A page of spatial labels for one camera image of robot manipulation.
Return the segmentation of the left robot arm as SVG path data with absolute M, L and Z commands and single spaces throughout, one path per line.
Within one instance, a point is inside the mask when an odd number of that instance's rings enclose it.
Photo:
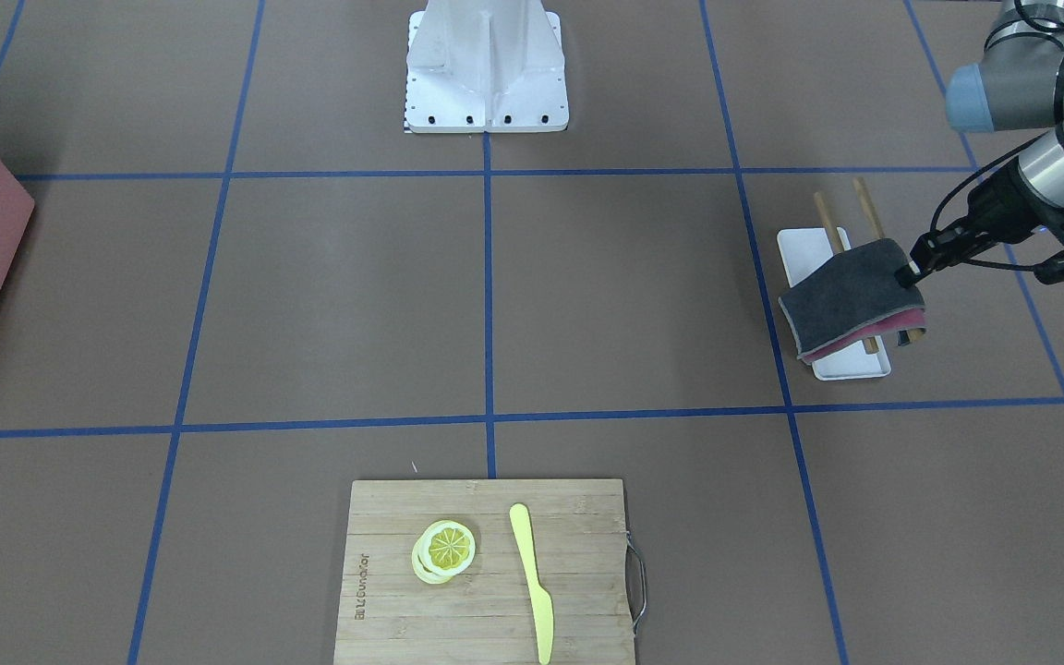
M 913 244 L 898 282 L 967 262 L 999 244 L 1016 245 L 1045 228 L 1060 248 L 1027 266 L 1040 283 L 1064 282 L 1064 1 L 1004 1 L 979 62 L 958 68 L 946 92 L 958 132 L 1035 129 L 1037 139 L 967 177 L 967 212 Z

